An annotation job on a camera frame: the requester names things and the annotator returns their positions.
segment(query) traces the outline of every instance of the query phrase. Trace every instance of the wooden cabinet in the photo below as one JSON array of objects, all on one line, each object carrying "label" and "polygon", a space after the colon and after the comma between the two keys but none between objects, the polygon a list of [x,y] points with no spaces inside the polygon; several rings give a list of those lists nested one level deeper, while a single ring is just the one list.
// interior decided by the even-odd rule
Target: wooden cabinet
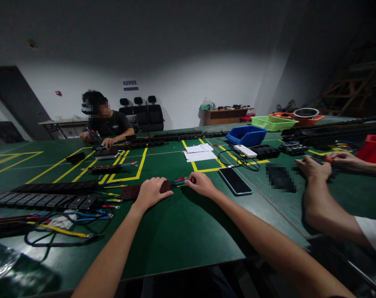
[{"label": "wooden cabinet", "polygon": [[230,124],[240,122],[240,117],[244,117],[248,110],[205,110],[204,125]]}]

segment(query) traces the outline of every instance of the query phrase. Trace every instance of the black t-shirt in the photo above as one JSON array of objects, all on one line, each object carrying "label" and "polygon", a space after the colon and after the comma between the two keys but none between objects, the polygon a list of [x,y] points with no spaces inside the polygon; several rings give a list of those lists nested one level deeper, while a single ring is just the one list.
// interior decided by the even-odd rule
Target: black t-shirt
[{"label": "black t-shirt", "polygon": [[113,111],[110,119],[92,119],[87,122],[90,130],[98,131],[100,136],[121,135],[128,128],[133,127],[126,115]]}]

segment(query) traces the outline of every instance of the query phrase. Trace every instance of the person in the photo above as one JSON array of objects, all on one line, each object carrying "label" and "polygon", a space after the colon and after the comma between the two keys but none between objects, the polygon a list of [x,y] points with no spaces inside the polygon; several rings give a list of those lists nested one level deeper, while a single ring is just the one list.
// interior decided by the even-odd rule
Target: person
[{"label": "person", "polygon": [[[78,284],[72,298],[115,295],[131,243],[145,212],[160,200],[173,195],[160,193],[166,178],[152,178],[142,185],[130,211],[94,260]],[[289,280],[302,297],[354,297],[333,275],[304,249],[277,229],[240,207],[216,189],[203,173],[191,173],[185,184],[198,194],[213,200],[231,218],[254,249]]]},{"label": "person", "polygon": [[[87,113],[92,118],[87,122],[89,130],[98,131],[100,136],[107,137],[102,141],[102,146],[111,148],[114,143],[124,141],[127,136],[134,135],[134,129],[126,115],[110,109],[108,99],[98,91],[88,90],[83,94],[82,100],[86,103]],[[94,139],[88,131],[83,131],[79,137],[86,142],[93,142]]]},{"label": "person", "polygon": [[[365,162],[349,152],[333,152],[327,157],[332,158],[336,166],[376,174],[375,163]],[[308,155],[295,161],[308,178],[304,194],[305,221],[326,235],[376,251],[376,220],[347,213],[328,190],[326,181],[331,174],[331,164],[321,165]]]}]

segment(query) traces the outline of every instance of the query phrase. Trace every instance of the black hair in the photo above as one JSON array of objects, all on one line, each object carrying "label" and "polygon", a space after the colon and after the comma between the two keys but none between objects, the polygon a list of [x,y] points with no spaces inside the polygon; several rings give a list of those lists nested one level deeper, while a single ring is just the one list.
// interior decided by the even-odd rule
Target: black hair
[{"label": "black hair", "polygon": [[108,104],[108,99],[101,92],[95,90],[88,90],[81,96],[81,99],[84,103],[88,100],[94,106]]}]

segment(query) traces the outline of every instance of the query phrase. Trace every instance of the door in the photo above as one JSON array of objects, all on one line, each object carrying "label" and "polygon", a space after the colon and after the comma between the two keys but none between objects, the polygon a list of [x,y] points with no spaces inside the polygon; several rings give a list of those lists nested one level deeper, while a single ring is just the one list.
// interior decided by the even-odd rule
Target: door
[{"label": "door", "polygon": [[0,101],[33,140],[51,139],[38,124],[50,117],[17,66],[0,67]]}]

